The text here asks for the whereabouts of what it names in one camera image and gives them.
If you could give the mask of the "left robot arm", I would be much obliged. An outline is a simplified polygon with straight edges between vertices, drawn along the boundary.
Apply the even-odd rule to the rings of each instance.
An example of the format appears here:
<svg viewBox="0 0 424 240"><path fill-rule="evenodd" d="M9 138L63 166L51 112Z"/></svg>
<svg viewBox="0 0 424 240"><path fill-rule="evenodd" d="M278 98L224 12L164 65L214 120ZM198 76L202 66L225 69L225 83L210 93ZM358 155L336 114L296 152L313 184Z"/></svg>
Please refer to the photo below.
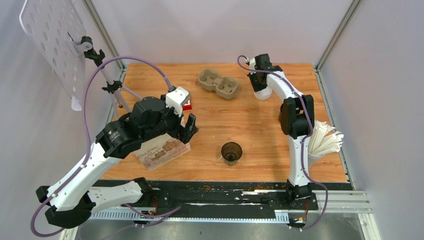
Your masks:
<svg viewBox="0 0 424 240"><path fill-rule="evenodd" d="M153 188L144 177L112 187L93 185L108 169L150 140L169 135L188 143L199 130L194 114L189 115L185 125L181 124L188 101L189 97L181 94L147 96L136 102L131 112L109 122L71 171L56 184L36 190L39 202L48 205L44 214L47 222L72 229L111 207L132 203L149 206Z"/></svg>

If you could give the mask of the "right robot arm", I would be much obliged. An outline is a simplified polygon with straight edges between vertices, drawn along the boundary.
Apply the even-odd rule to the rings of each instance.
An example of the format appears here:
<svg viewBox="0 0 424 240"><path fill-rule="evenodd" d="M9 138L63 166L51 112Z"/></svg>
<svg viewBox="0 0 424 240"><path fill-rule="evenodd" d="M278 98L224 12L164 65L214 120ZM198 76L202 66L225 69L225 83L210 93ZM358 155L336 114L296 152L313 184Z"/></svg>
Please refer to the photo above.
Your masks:
<svg viewBox="0 0 424 240"><path fill-rule="evenodd" d="M278 120L288 139L290 158L285 202L290 208L298 209L312 196L307 163L315 120L314 98L296 89L282 68L271 63L267 53L246 59L246 64L255 97L264 101L276 93L282 101Z"/></svg>

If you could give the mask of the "white plastic cup lid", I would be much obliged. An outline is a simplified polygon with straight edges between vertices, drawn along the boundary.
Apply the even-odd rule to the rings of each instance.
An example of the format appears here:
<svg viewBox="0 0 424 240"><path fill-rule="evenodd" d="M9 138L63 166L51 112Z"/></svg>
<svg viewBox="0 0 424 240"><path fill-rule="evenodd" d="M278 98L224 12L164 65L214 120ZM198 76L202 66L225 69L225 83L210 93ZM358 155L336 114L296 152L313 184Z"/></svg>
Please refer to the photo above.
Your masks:
<svg viewBox="0 0 424 240"><path fill-rule="evenodd" d="M255 91L254 96L260 101L268 100L272 95L273 90L271 88L265 88L260 91Z"/></svg>

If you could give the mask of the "dark brown plastic cup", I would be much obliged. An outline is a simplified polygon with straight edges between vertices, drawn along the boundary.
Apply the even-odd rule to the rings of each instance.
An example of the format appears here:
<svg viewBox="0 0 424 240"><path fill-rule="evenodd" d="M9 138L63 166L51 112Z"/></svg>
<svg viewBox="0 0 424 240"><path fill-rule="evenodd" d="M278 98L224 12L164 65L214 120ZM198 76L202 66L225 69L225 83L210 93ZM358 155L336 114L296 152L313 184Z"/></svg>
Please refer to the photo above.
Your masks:
<svg viewBox="0 0 424 240"><path fill-rule="evenodd" d="M220 153L227 165L234 166L242 157L243 149L238 143L230 141L221 147Z"/></svg>

